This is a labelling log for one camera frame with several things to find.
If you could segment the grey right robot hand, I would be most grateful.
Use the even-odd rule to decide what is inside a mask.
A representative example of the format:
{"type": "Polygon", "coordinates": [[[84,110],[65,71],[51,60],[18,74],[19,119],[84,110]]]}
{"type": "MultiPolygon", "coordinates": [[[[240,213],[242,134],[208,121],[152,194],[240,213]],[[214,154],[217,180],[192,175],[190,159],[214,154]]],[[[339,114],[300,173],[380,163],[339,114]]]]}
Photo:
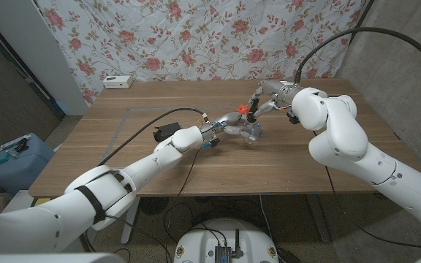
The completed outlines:
{"type": "Polygon", "coordinates": [[[301,87],[297,83],[282,80],[260,81],[258,89],[249,99],[249,113],[246,115],[246,119],[255,122],[258,117],[266,113],[274,110],[287,110],[289,119],[297,123],[298,118],[292,111],[292,101],[300,91],[301,87]],[[259,97],[262,94],[271,95],[272,98],[259,107],[259,97]]]}

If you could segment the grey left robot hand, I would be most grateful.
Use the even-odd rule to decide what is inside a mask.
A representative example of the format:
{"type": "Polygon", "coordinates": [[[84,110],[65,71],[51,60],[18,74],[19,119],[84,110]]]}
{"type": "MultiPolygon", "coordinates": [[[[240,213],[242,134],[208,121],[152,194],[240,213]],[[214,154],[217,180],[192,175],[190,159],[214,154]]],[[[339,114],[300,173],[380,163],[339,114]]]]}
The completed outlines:
{"type": "Polygon", "coordinates": [[[216,140],[217,134],[225,132],[229,135],[242,136],[248,144],[253,144],[262,133],[262,125],[248,121],[246,115],[239,112],[227,113],[215,121],[209,121],[207,114],[204,113],[200,131],[203,140],[208,142],[216,140]]]}

